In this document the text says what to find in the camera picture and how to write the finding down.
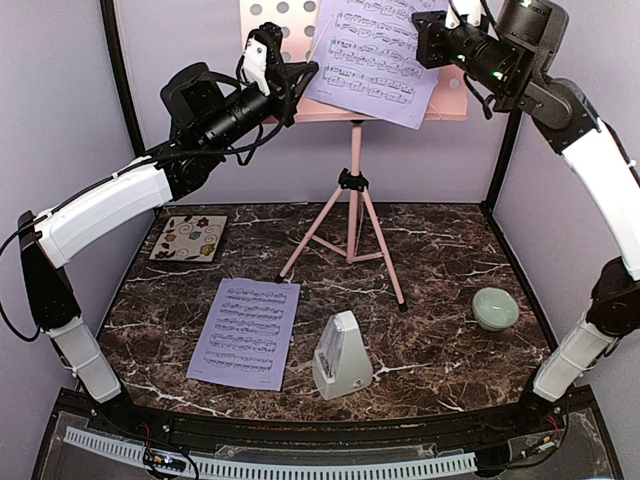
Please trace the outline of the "purple sheet music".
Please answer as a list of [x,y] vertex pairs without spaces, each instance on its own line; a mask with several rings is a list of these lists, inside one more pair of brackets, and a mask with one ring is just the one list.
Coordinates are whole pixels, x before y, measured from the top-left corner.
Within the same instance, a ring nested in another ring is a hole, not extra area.
[[187,377],[251,390],[282,388],[301,286],[223,279]]
[[306,89],[313,101],[419,129],[438,72],[416,60],[415,12],[445,1],[321,1],[312,41],[319,71]]

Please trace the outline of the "pink music stand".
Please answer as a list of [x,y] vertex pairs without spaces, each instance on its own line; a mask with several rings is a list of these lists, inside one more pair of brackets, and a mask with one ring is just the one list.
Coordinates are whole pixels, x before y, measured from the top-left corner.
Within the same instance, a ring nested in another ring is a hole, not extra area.
[[[320,2],[242,1],[239,4],[242,33],[247,35],[261,24],[272,22],[283,31],[281,54],[285,61],[315,61],[312,57],[312,41],[316,33]],[[424,121],[466,119],[468,97],[462,71],[454,66],[441,67],[435,71],[438,72],[438,83]],[[407,311],[408,306],[371,200],[369,183],[361,172],[364,123],[380,119],[313,101],[305,93],[298,103],[295,121],[350,121],[351,165],[340,173],[336,190],[276,280],[283,282],[303,249],[310,241],[315,241],[343,256],[350,264],[383,259],[398,306],[401,311]]]

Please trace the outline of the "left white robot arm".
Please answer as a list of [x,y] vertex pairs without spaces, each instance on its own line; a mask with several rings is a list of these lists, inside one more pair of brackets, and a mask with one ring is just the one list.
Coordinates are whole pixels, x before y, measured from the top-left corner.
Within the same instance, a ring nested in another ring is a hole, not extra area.
[[101,417],[120,436],[141,427],[140,412],[85,324],[64,267],[85,247],[134,217],[201,188],[234,143],[261,131],[274,117],[294,122],[304,90],[318,71],[315,62],[275,62],[266,68],[243,61],[237,77],[192,64],[161,91],[171,117],[170,138],[127,167],[58,206],[18,221],[21,268],[34,324],[46,334]]

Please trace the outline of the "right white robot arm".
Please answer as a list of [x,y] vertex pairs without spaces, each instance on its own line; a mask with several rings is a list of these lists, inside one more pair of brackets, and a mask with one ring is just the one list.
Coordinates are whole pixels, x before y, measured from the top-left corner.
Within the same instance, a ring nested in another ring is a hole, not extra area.
[[639,327],[639,176],[615,131],[583,91],[548,70],[564,38],[568,13],[552,1],[506,1],[498,17],[472,8],[411,16],[416,58],[426,69],[460,68],[491,93],[484,108],[527,113],[549,146],[579,177],[616,241],[577,326],[530,377],[510,413],[521,434],[534,432],[559,400],[613,344]]

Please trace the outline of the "floral ceramic tile coaster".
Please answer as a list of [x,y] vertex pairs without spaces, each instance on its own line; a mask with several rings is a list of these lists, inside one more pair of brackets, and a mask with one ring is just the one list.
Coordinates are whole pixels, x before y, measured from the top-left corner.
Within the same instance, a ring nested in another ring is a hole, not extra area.
[[171,216],[151,250],[153,261],[211,263],[227,223],[226,216]]

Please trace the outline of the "pale green bowl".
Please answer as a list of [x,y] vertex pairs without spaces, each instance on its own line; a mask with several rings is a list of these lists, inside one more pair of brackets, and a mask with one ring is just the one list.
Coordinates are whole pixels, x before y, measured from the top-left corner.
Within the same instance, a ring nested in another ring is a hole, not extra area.
[[493,287],[482,288],[474,295],[472,311],[476,322],[492,332],[512,327],[520,316],[514,298],[507,291]]

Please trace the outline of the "white metronome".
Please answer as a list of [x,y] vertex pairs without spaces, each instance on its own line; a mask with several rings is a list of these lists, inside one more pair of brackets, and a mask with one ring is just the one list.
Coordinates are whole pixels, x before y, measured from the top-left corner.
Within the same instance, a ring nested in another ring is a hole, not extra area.
[[329,318],[314,350],[312,373],[325,400],[350,395],[371,384],[373,367],[351,310]]

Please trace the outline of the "small circuit board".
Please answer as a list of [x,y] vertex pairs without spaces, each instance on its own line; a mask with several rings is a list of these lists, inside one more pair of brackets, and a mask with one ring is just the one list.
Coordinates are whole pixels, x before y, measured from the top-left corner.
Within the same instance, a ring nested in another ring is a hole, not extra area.
[[170,473],[182,473],[187,466],[184,460],[180,460],[169,453],[151,450],[143,452],[143,464],[152,470]]

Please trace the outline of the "right black frame post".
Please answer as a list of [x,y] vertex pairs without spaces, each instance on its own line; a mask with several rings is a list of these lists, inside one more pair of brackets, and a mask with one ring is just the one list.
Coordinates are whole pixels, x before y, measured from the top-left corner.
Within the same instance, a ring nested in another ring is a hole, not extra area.
[[511,110],[502,138],[493,177],[483,203],[487,218],[493,216],[509,162],[520,128],[522,112],[517,108],[517,100],[522,96],[531,75],[534,53],[540,42],[547,15],[539,14],[532,7],[533,1],[505,1],[498,19],[499,36],[520,48],[515,79],[511,82],[510,95],[515,98],[510,103]]

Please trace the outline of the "black frame post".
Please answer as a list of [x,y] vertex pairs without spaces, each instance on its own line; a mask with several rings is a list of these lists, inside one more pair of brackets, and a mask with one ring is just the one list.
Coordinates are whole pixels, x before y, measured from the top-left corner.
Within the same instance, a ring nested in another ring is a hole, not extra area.
[[127,68],[125,66],[124,52],[116,18],[116,4],[114,0],[100,0],[99,3],[120,109],[133,152],[136,156],[140,156],[145,152],[145,145],[133,102]]
[[517,100],[522,96],[531,75],[534,53],[540,42],[547,15],[539,14],[532,7],[533,1],[505,1],[498,19],[499,36],[520,48],[515,79],[511,82],[510,95],[515,98],[510,103],[511,110],[502,138],[493,177],[483,203],[487,218],[493,216],[509,162],[520,128],[522,112],[517,108]]

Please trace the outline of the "left black frame post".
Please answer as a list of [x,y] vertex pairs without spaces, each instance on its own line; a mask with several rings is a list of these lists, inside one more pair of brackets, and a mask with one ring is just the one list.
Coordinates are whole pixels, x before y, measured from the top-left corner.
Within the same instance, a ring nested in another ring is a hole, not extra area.
[[136,156],[140,156],[145,152],[145,145],[133,102],[127,68],[125,66],[124,52],[116,18],[116,4],[114,0],[100,0],[99,3],[120,109],[133,152]]

